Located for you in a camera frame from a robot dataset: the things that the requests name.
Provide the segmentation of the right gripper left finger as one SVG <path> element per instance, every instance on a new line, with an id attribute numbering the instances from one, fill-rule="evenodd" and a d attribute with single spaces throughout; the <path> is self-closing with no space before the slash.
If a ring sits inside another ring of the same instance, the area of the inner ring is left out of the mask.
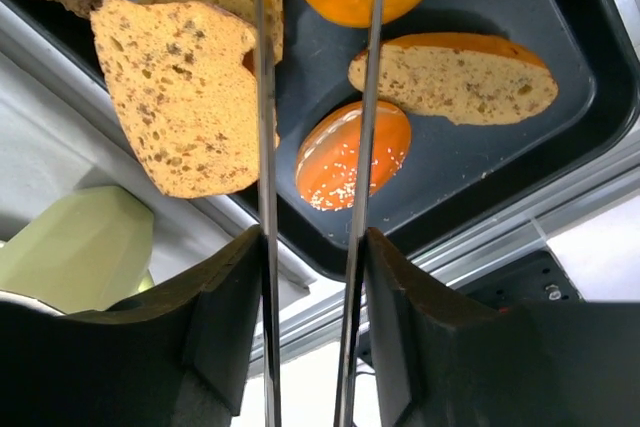
<path id="1" fill-rule="evenodd" d="M 227 426 L 241 409 L 261 232 L 104 311 L 1 297 L 5 426 Z"/>

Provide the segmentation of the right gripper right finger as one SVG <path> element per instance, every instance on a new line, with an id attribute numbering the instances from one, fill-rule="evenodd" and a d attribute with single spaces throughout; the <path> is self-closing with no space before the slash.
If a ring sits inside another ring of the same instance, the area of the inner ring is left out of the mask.
<path id="1" fill-rule="evenodd" d="M 366 234 L 365 284 L 385 426 L 635 426 L 639 307 L 525 303 L 499 311 Z"/>

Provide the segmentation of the metal tongs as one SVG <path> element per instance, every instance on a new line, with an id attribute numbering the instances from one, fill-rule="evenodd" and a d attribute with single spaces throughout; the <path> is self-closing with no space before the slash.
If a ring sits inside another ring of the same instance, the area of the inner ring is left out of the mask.
<path id="1" fill-rule="evenodd" d="M 378 95 L 380 36 L 384 0 L 372 0 L 368 58 L 363 95 L 358 171 L 352 228 L 346 263 L 346 287 L 340 337 L 334 424 L 353 424 L 356 383 L 356 345 L 359 336 L 364 275 L 364 235 L 370 191 Z M 275 64 L 272 45 L 271 0 L 255 0 L 256 49 L 254 70 L 259 110 L 259 214 L 267 264 L 262 267 L 263 370 L 265 424 L 279 426 L 281 415 L 280 322 L 278 294 L 277 195 L 275 161 Z"/>

